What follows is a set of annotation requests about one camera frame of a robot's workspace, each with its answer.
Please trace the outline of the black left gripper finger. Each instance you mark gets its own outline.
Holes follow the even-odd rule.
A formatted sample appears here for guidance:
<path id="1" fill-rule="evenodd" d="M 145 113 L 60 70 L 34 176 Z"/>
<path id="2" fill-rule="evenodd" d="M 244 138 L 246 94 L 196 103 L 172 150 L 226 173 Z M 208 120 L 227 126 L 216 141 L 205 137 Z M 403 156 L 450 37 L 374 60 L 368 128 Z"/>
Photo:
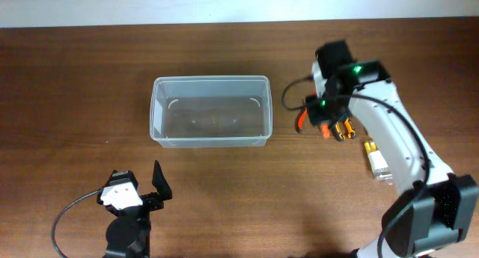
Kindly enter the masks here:
<path id="1" fill-rule="evenodd" d="M 171 200 L 173 197 L 171 187 L 169 186 L 158 160 L 154 162 L 152 185 L 160 196 L 160 200 Z"/>
<path id="2" fill-rule="evenodd" d="M 116 171 L 113 170 L 107 179 L 103 190 L 114 191 L 136 191 L 138 189 L 138 181 L 132 171 Z"/>

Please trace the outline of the orange screwdriver bit holder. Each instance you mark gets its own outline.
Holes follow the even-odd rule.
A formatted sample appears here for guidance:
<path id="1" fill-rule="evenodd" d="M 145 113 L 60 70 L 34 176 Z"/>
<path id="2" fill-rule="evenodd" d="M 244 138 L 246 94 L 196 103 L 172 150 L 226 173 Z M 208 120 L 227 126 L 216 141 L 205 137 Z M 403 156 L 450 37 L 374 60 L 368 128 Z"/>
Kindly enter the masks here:
<path id="1" fill-rule="evenodd" d="M 329 125 L 328 123 L 321 123 L 319 126 L 319 130 L 321 131 L 321 134 L 323 138 L 328 139 L 330 138 L 330 130 L 329 130 Z"/>

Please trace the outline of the yellow black long-nose pliers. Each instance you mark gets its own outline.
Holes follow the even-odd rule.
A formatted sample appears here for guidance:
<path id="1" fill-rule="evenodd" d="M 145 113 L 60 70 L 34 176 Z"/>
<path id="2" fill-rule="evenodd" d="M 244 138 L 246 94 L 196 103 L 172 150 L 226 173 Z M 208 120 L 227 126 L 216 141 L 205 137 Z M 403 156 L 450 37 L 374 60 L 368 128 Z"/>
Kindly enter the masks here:
<path id="1" fill-rule="evenodd" d="M 351 119 L 347 117 L 341 123 L 337 122 L 334 125 L 332 129 L 332 134 L 337 141 L 342 142 L 346 139 L 355 139 L 356 129 Z"/>

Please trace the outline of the red handled wire cutters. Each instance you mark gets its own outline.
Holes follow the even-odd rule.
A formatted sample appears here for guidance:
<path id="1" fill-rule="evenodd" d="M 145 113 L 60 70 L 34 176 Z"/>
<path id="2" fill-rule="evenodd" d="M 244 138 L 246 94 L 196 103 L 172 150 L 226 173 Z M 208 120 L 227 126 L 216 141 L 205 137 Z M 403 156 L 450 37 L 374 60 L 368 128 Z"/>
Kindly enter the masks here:
<path id="1" fill-rule="evenodd" d="M 303 125 L 305 118 L 307 117 L 307 110 L 306 108 L 301 108 L 299 110 L 299 113 L 297 114 L 296 120 L 295 120 L 295 130 L 298 133 L 302 133 L 303 130 Z"/>

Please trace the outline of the boxed coloured screwdriver set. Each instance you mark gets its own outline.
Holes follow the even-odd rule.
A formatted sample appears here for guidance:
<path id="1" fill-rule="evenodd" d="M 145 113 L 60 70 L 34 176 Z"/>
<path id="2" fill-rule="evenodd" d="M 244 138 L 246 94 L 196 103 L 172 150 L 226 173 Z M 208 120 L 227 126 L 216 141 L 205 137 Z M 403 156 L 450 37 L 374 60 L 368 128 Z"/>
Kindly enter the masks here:
<path id="1" fill-rule="evenodd" d="M 385 158 L 379 151 L 376 142 L 372 140 L 364 142 L 364 149 L 374 179 L 383 181 L 388 185 L 393 185 L 391 171 L 388 168 Z"/>

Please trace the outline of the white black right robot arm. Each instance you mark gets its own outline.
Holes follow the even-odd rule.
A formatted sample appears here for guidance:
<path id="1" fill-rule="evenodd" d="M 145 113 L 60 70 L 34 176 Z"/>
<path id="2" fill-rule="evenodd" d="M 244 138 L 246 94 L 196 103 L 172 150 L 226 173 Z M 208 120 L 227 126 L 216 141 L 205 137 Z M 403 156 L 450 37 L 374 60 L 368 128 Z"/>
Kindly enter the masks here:
<path id="1" fill-rule="evenodd" d="M 471 176 L 456 176 L 407 114 L 378 61 L 315 61 L 314 93 L 302 105 L 331 129 L 356 117 L 379 145 L 398 198 L 382 232 L 353 257 L 419 257 L 464 240 L 478 200 Z M 162 77 L 153 83 L 150 136 L 164 148 L 262 147 L 272 135 L 272 94 L 264 76 Z"/>

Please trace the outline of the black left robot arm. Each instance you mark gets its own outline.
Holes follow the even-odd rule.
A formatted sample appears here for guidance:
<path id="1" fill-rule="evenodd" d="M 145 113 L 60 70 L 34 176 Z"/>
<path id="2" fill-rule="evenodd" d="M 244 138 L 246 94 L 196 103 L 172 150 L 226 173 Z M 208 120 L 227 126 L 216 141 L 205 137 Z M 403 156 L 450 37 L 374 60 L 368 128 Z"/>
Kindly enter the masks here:
<path id="1" fill-rule="evenodd" d="M 105 257 L 149 258 L 150 214 L 164 207 L 157 192 L 140 195 L 132 171 L 112 171 L 97 203 L 115 216 L 106 230 Z"/>

